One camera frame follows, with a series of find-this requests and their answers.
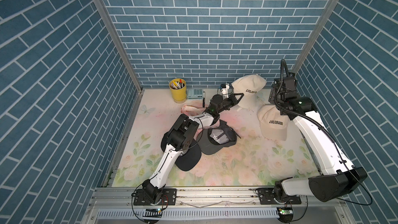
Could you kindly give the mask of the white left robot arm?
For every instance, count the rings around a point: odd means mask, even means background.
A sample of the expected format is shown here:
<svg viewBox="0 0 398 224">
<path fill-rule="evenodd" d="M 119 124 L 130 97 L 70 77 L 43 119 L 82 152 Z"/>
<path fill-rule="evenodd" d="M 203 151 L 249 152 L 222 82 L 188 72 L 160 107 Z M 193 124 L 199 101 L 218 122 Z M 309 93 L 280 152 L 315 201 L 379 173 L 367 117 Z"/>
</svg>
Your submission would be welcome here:
<svg viewBox="0 0 398 224">
<path fill-rule="evenodd" d="M 240 137 L 233 128 L 220 120 L 220 113 L 237 105 L 243 93 L 216 94 L 209 106 L 199 115 L 181 114 L 171 129 L 164 134 L 161 148 L 164 155 L 154 174 L 142 183 L 145 200 L 157 204 L 174 165 L 182 171 L 194 168 L 202 153 L 212 155 L 233 146 Z"/>
</svg>

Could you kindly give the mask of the cream white baseball cap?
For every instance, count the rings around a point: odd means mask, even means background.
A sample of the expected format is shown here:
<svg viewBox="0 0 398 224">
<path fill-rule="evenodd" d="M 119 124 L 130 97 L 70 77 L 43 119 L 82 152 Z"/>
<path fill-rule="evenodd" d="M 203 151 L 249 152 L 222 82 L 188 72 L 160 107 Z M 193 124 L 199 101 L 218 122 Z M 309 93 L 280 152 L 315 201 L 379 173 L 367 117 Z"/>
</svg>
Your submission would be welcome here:
<svg viewBox="0 0 398 224">
<path fill-rule="evenodd" d="M 257 75 L 247 75 L 232 83 L 234 93 L 243 93 L 244 96 L 238 106 L 245 109 L 253 109 L 256 106 L 257 93 L 266 85 L 266 80 Z"/>
</svg>

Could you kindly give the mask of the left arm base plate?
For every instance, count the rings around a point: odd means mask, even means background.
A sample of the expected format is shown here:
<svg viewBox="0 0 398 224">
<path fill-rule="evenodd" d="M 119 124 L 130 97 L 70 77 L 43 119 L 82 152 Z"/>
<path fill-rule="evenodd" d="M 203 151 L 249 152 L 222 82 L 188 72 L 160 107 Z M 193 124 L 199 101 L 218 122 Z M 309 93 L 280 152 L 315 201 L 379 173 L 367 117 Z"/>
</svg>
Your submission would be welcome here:
<svg viewBox="0 0 398 224">
<path fill-rule="evenodd" d="M 133 205 L 144 206 L 144 205 L 175 205 L 177 197 L 176 188 L 164 188 L 157 190 L 152 193 L 147 193 L 143 189 L 138 189 L 132 193 Z"/>
</svg>

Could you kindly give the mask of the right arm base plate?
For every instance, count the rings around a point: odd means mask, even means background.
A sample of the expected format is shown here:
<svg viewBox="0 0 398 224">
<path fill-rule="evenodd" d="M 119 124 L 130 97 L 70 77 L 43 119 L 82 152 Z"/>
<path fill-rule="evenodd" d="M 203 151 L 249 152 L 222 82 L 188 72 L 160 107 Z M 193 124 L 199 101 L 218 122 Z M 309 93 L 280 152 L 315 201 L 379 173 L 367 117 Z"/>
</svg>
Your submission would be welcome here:
<svg viewBox="0 0 398 224">
<path fill-rule="evenodd" d="M 299 205 L 302 203 L 299 196 L 288 196 L 278 188 L 257 188 L 255 193 L 261 205 Z"/>
</svg>

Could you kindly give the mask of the beige Colorado baseball cap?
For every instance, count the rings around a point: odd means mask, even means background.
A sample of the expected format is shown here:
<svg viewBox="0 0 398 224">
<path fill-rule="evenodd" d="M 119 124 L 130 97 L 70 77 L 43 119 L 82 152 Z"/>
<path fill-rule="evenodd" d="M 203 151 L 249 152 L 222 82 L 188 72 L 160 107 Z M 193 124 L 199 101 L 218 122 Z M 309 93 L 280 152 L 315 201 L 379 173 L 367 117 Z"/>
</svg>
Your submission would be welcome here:
<svg viewBox="0 0 398 224">
<path fill-rule="evenodd" d="M 260 130 L 270 140 L 285 141 L 287 139 L 288 116 L 281 115 L 274 105 L 263 105 L 257 112 Z"/>
</svg>

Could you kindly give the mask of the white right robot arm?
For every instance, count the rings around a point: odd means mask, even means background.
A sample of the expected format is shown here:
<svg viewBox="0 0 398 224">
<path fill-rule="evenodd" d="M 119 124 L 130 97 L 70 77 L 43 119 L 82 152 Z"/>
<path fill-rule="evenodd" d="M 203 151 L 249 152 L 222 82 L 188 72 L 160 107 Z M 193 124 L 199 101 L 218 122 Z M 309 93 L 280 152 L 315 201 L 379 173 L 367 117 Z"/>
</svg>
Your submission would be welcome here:
<svg viewBox="0 0 398 224">
<path fill-rule="evenodd" d="M 277 181 L 275 200 L 285 203 L 293 196 L 313 196 L 327 202 L 353 192 L 362 186 L 367 172 L 342 152 L 323 125 L 315 103 L 309 97 L 300 96 L 296 86 L 295 74 L 288 70 L 286 61 L 281 60 L 280 78 L 274 80 L 268 101 L 299 128 L 320 174 Z"/>
</svg>

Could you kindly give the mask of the pink baseball cap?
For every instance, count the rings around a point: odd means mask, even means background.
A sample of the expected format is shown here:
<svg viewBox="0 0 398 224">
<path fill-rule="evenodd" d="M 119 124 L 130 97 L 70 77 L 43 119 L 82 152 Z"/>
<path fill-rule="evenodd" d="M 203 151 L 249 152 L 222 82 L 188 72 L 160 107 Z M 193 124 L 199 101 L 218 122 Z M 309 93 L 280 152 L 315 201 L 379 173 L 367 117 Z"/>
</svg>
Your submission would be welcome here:
<svg viewBox="0 0 398 224">
<path fill-rule="evenodd" d="M 209 114 L 205 112 L 206 108 L 195 107 L 190 105 L 184 105 L 181 108 L 181 113 L 187 115 L 190 118 L 205 118 L 208 117 Z"/>
</svg>

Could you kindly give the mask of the grey baseball cap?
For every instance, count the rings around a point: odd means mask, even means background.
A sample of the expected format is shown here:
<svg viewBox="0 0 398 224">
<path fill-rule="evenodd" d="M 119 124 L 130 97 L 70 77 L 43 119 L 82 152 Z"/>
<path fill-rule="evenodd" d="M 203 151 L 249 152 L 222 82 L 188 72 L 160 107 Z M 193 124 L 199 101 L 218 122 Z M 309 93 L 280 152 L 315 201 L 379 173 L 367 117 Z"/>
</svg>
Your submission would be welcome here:
<svg viewBox="0 0 398 224">
<path fill-rule="evenodd" d="M 223 148 L 234 146 L 240 136 L 226 121 L 221 120 L 217 127 L 202 130 L 198 135 L 198 145 L 202 153 L 213 155 Z"/>
</svg>

